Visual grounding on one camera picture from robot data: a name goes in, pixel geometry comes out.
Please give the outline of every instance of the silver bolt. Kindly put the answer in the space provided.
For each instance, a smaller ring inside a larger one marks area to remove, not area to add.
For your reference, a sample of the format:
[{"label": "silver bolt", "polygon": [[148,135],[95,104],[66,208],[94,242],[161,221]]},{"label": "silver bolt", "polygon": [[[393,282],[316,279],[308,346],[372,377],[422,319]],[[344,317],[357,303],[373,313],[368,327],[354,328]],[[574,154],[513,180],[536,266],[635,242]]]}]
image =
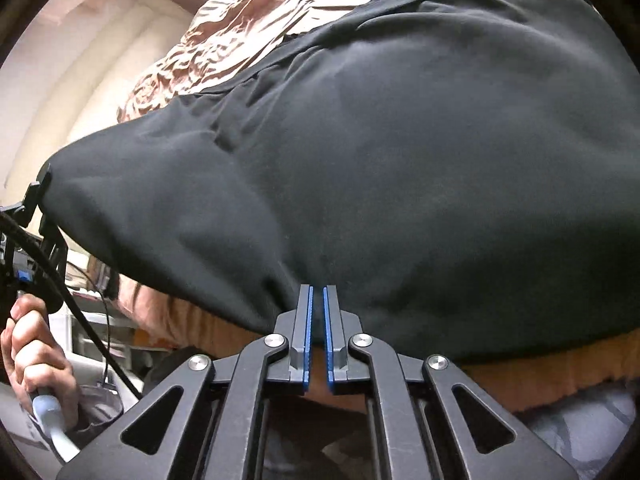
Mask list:
[{"label": "silver bolt", "polygon": [[373,338],[369,334],[356,334],[351,340],[353,341],[354,345],[361,348],[369,346],[371,343],[373,343]]},{"label": "silver bolt", "polygon": [[209,358],[206,355],[198,354],[189,359],[189,368],[194,372],[204,370],[209,366]]},{"label": "silver bolt", "polygon": [[427,364],[434,370],[444,370],[449,366],[449,361],[442,355],[432,355],[427,359]]},{"label": "silver bolt", "polygon": [[280,334],[269,334],[264,338],[264,344],[269,348],[277,348],[284,344],[284,336]]}]

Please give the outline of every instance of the white cable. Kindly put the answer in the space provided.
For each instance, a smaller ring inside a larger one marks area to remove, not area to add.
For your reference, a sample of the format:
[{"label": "white cable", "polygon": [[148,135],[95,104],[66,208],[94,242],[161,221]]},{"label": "white cable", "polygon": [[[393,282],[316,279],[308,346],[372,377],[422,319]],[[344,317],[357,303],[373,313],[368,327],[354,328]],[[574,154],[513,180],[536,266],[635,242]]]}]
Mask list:
[{"label": "white cable", "polygon": [[33,399],[33,415],[42,433],[51,440],[62,460],[69,462],[80,452],[76,444],[65,434],[65,417],[56,397],[39,395]]}]

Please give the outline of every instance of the human hand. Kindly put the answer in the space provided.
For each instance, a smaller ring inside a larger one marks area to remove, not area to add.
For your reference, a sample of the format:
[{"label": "human hand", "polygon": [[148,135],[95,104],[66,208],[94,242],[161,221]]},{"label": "human hand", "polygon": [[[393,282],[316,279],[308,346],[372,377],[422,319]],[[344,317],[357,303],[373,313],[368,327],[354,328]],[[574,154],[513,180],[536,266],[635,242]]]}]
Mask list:
[{"label": "human hand", "polygon": [[21,405],[33,415],[29,393],[51,387],[69,430],[78,423],[78,383],[71,363],[53,339],[45,322],[46,315],[47,309],[40,298],[31,294],[18,298],[0,334],[2,360]]}]

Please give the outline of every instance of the dark green cloth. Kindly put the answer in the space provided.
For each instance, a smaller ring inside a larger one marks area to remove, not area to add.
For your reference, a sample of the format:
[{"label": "dark green cloth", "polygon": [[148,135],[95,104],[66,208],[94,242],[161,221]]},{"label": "dark green cloth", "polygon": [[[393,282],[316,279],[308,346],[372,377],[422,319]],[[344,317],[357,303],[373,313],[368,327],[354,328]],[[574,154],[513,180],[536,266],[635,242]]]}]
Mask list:
[{"label": "dark green cloth", "polygon": [[582,0],[379,0],[49,161],[120,272],[262,333],[300,283],[397,351],[640,326],[640,75]]}]

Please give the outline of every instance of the black cable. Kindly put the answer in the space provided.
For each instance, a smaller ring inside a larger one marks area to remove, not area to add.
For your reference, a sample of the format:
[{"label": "black cable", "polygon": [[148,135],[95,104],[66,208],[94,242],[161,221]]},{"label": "black cable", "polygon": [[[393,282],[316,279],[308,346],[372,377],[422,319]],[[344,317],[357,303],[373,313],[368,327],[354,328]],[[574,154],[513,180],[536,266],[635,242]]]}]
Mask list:
[{"label": "black cable", "polygon": [[47,280],[47,283],[52,290],[55,290],[62,297],[63,301],[65,301],[66,306],[69,307],[71,313],[75,316],[78,323],[80,323],[80,326],[89,336],[89,339],[91,339],[98,351],[103,355],[107,364],[113,369],[131,393],[137,399],[141,399],[142,394],[136,389],[113,356],[107,352],[103,342],[95,333],[94,328],[86,320],[82,310],[78,307],[73,295],[69,292],[68,288],[66,288],[65,280],[58,274],[53,264],[47,258],[47,255],[42,252],[31,236],[22,227],[20,227],[13,218],[1,211],[0,230],[3,231],[8,238],[11,238],[15,244],[20,246],[22,250],[24,250],[24,252],[27,253],[27,255],[42,269],[44,279]]},{"label": "black cable", "polygon": [[[107,352],[110,354],[111,353],[111,322],[109,321],[109,307],[107,306],[107,300],[104,299],[104,295],[102,294],[102,291],[95,284],[94,280],[92,280],[91,277],[84,271],[84,269],[81,269],[81,267],[78,267],[73,262],[68,261],[66,264],[72,266],[75,270],[80,272],[86,278],[86,280],[91,284],[94,290],[98,294],[100,294],[100,299],[102,300],[102,304],[104,305],[104,315],[107,317]],[[104,383],[107,381],[108,371],[109,371],[109,365],[107,364],[107,361],[105,361],[104,372],[102,373],[102,387],[104,387]]]}]

